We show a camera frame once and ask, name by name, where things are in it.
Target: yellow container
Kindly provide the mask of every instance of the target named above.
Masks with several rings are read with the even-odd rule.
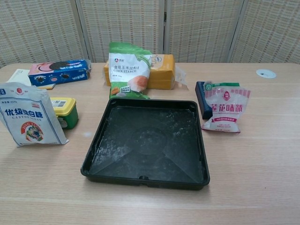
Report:
[[[170,90],[175,83],[175,61],[173,55],[154,54],[151,57],[151,70],[147,82],[148,89]],[[104,78],[106,85],[110,86],[108,62],[105,64]]]
[[[72,129],[78,122],[76,99],[70,97],[51,97],[55,115],[60,125],[65,129]]]

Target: black plastic tray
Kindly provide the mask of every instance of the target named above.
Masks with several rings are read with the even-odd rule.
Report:
[[[98,182],[201,189],[210,175],[197,104],[111,99],[81,173]]]

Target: plastic bag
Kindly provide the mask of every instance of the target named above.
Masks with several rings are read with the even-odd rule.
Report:
[[[201,128],[239,133],[236,121],[246,109],[250,91],[240,87],[239,83],[205,83],[204,89],[212,117]]]
[[[130,43],[109,44],[110,98],[146,98],[151,67],[151,52]]]
[[[66,144],[46,90],[18,82],[0,84],[0,120],[18,146]]]

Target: navy blue box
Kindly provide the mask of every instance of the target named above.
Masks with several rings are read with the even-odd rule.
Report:
[[[32,64],[28,77],[32,85],[43,86],[87,80],[90,76],[90,60],[68,60]]]
[[[205,100],[204,83],[205,82],[198,81],[196,83],[195,91],[198,98],[202,119],[209,120],[212,117],[212,109]]]

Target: wooden table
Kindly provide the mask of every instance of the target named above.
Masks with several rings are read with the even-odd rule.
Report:
[[[104,63],[87,81],[51,97],[77,99],[79,123],[64,146],[16,148],[0,124],[0,224],[300,224],[300,65],[178,63],[187,87],[149,90],[157,99],[197,101],[195,82],[240,82],[252,90],[240,134],[203,131],[210,184],[201,191],[94,183],[80,167],[108,101]],[[0,69],[6,81],[17,68]],[[271,69],[275,79],[256,75]]]

